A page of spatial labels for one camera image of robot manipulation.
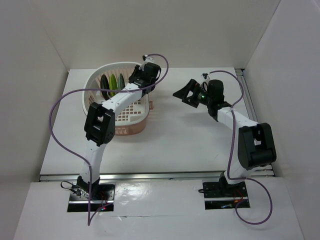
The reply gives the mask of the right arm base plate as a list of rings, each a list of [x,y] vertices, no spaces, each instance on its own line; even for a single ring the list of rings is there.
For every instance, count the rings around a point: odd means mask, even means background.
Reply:
[[[203,182],[198,190],[204,197],[206,210],[250,208],[247,187],[244,182],[223,186],[220,182]]]

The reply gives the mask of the blue floral plate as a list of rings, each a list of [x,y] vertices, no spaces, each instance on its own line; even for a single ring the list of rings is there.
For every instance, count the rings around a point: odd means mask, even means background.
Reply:
[[[125,79],[124,79],[124,76],[122,73],[120,73],[118,75],[118,78],[117,78],[117,86],[118,86],[118,90],[123,90],[126,86],[125,84]]]

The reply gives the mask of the black plate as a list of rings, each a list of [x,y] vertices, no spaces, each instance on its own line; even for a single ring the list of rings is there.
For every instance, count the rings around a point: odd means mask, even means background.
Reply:
[[[108,100],[110,97],[109,97],[109,92],[107,90],[110,89],[110,86],[109,86],[109,81],[108,81],[108,78],[105,74],[103,74],[101,76],[101,79],[100,79],[100,88],[104,91],[101,92],[103,98],[105,100]]]

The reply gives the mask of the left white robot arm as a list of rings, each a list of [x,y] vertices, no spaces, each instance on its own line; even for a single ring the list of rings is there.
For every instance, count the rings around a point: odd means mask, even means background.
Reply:
[[[87,140],[85,159],[88,163],[77,178],[77,185],[86,199],[92,200],[99,193],[100,166],[105,148],[116,134],[116,117],[130,104],[153,91],[153,84],[160,74],[161,68],[155,63],[137,64],[123,92],[102,103],[94,101],[89,105],[84,124]]]

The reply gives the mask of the green plate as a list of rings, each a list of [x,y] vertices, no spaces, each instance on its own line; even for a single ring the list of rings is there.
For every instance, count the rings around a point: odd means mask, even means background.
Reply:
[[[109,79],[109,89],[112,90],[109,92],[109,96],[110,97],[113,97],[114,95],[117,94],[117,91],[118,90],[118,83],[117,83],[117,79],[116,79],[116,76],[114,74],[112,74],[110,76],[110,79]]]

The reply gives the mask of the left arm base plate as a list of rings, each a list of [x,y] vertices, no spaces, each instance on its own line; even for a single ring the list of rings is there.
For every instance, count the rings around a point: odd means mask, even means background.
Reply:
[[[60,187],[68,190],[68,213],[83,213],[88,211],[89,194],[82,190],[79,186],[70,181],[62,181]],[[90,198],[90,211],[93,213],[97,210],[100,212],[114,211],[115,184],[102,184],[98,186],[98,190]]]

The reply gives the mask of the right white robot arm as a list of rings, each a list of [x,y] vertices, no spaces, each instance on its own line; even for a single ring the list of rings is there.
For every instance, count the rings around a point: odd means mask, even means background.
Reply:
[[[270,165],[277,159],[272,128],[268,123],[250,120],[232,109],[225,101],[224,84],[210,80],[206,86],[191,79],[186,86],[173,93],[183,103],[197,108],[205,105],[208,114],[232,130],[231,162],[220,175],[217,191],[229,197],[239,189],[254,171]]]

